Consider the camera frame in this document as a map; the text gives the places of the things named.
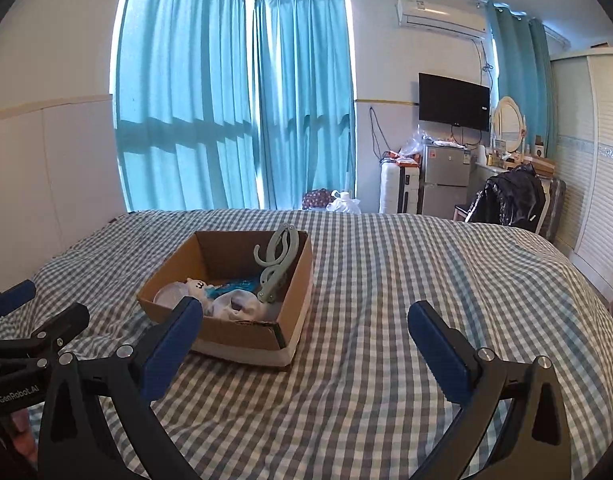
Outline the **person's left hand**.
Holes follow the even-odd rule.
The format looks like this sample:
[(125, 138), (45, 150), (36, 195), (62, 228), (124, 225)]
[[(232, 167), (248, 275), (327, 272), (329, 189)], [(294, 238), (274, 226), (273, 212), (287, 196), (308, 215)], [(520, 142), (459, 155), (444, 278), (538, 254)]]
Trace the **person's left hand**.
[(21, 410), (10, 415), (12, 443), (18, 453), (35, 466), (37, 463), (37, 443), (31, 428), (30, 415), (27, 410)]

